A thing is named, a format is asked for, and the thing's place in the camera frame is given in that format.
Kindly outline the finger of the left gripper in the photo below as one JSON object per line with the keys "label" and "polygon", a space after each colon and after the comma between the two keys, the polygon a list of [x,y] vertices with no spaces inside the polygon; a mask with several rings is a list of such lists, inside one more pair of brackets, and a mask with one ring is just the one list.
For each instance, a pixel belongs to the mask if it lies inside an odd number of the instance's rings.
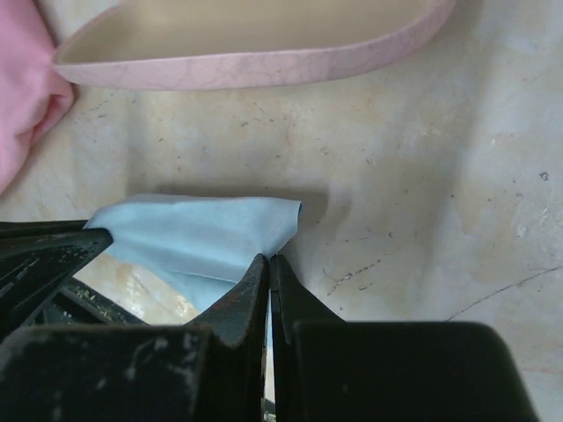
{"label": "finger of the left gripper", "polygon": [[79,270],[106,250],[107,229],[86,222],[1,223],[1,337],[33,322]]}

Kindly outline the light blue cleaning cloth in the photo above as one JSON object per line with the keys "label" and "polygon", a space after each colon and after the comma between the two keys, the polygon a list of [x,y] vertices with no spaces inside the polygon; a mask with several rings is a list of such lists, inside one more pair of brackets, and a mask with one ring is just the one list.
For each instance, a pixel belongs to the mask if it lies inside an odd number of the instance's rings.
{"label": "light blue cleaning cloth", "polygon": [[96,211],[107,251],[142,266],[203,311],[240,282],[253,259],[271,258],[296,234],[301,203],[268,197],[137,194]]}

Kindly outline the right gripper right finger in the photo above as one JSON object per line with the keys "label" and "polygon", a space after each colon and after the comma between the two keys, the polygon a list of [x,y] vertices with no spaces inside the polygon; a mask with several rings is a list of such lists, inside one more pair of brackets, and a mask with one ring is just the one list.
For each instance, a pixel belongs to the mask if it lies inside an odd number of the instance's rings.
{"label": "right gripper right finger", "polygon": [[467,322],[348,322],[270,262],[280,421],[534,421],[508,347]]}

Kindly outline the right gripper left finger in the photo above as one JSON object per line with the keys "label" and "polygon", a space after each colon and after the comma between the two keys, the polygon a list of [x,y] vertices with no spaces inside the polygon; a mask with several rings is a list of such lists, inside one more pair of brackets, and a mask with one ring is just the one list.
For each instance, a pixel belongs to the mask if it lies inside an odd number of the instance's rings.
{"label": "right gripper left finger", "polygon": [[4,421],[261,421],[269,268],[188,324],[43,325],[1,344]]}

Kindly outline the pink shirt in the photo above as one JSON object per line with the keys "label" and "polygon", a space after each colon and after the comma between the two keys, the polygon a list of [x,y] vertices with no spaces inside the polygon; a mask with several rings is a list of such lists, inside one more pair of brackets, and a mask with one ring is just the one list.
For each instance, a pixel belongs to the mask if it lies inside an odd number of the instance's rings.
{"label": "pink shirt", "polygon": [[55,46],[34,1],[1,2],[1,189],[33,145],[74,102],[70,83],[52,67]]}

